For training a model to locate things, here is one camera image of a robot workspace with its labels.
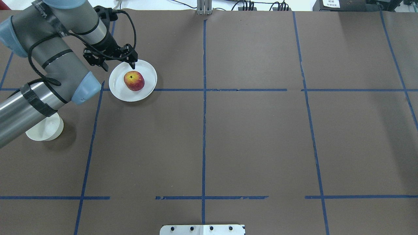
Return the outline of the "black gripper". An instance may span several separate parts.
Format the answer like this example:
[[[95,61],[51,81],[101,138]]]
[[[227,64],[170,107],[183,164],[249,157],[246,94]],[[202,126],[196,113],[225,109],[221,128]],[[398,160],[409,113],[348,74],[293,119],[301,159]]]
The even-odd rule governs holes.
[[[109,67],[105,61],[118,60],[126,62],[134,70],[136,68],[136,62],[138,61],[138,54],[135,51],[136,41],[134,46],[125,44],[119,46],[112,36],[107,31],[103,40],[96,44],[85,43],[85,49],[83,51],[83,57],[90,66],[98,66],[105,72],[108,72]]]

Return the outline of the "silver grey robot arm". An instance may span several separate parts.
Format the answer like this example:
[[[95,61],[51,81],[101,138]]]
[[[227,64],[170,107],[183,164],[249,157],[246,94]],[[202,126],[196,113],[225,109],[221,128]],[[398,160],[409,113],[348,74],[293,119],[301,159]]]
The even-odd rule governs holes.
[[[65,104],[82,104],[101,91],[102,84],[64,37],[73,36],[85,45],[83,57],[91,66],[108,71],[106,61],[117,60],[135,68],[136,44],[119,46],[109,30],[118,14],[133,25],[125,10],[93,7],[87,0],[35,0],[1,23],[1,42],[27,58],[37,74],[1,103],[1,147]]]

